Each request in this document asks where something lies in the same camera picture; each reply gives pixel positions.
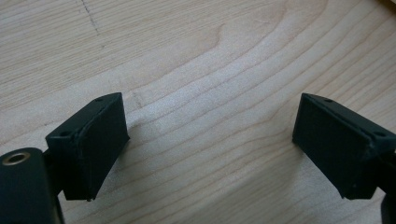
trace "wood grain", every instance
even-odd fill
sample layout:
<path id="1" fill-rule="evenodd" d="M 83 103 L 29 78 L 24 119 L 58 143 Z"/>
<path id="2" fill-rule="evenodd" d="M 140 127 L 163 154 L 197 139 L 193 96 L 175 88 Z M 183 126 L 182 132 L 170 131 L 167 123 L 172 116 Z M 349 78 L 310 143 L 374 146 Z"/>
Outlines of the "wood grain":
<path id="1" fill-rule="evenodd" d="M 66 223 L 380 223 L 291 143 L 301 92 L 396 132 L 396 6 L 377 0 L 0 3 L 0 152 L 123 93 L 132 139 Z"/>

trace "wooden table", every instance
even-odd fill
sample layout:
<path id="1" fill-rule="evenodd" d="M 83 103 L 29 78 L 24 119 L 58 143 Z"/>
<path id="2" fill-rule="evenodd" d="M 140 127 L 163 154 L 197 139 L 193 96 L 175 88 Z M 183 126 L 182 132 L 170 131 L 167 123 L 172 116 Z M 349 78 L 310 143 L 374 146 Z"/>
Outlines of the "wooden table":
<path id="1" fill-rule="evenodd" d="M 0 3 L 0 152 L 121 91 L 132 139 L 66 223 L 380 223 L 291 142 L 302 92 L 396 132 L 396 6 L 379 0 Z"/>

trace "black mounting piece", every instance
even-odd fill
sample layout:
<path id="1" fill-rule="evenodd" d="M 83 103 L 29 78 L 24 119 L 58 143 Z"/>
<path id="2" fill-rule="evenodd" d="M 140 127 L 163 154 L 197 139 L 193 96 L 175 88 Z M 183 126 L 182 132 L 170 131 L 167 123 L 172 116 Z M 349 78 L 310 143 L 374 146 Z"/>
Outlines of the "black mounting piece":
<path id="1" fill-rule="evenodd" d="M 396 135 L 335 101 L 303 93 L 293 143 L 338 189 L 341 196 L 370 199 L 387 193 L 383 223 L 396 223 Z"/>
<path id="2" fill-rule="evenodd" d="M 0 157 L 0 223 L 64 223 L 57 195 L 95 199 L 129 140 L 121 93 L 99 97 L 46 137 Z"/>

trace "black clamp jaw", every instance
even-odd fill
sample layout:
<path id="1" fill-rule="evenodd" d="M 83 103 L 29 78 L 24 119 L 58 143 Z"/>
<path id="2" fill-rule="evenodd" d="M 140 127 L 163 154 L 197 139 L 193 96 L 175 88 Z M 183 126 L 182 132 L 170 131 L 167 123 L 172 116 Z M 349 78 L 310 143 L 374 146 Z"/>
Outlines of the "black clamp jaw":
<path id="1" fill-rule="evenodd" d="M 396 223 L 396 135 L 330 99 L 303 93 L 293 143 L 341 196 L 371 199 L 377 187 L 383 223 Z"/>
<path id="2" fill-rule="evenodd" d="M 44 153 L 21 148 L 0 157 L 0 223 L 64 223 L 57 195 L 95 199 L 129 140 L 121 93 L 99 97 L 47 137 Z"/>

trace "screw hole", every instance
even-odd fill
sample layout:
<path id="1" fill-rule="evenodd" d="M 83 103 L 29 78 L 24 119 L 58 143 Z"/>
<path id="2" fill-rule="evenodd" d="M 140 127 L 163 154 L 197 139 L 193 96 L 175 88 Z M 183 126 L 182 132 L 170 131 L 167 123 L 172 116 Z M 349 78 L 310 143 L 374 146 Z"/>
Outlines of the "screw hole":
<path id="1" fill-rule="evenodd" d="M 67 135 L 70 135 L 70 133 L 71 133 L 71 132 L 69 132 L 69 131 L 64 131 L 64 132 L 61 132 L 61 133 L 59 134 L 59 136 L 65 137 L 65 136 L 67 136 Z"/>
<path id="2" fill-rule="evenodd" d="M 29 159 L 30 153 L 28 152 L 19 152 L 8 156 L 7 158 L 3 159 L 3 165 L 16 165 L 23 161 Z"/>
<path id="3" fill-rule="evenodd" d="M 381 136 L 381 137 L 385 137 L 385 136 L 387 136 L 386 134 L 384 134 L 384 133 L 381 133 L 381 132 L 374 132 L 376 135 L 378 135 L 378 136 Z"/>

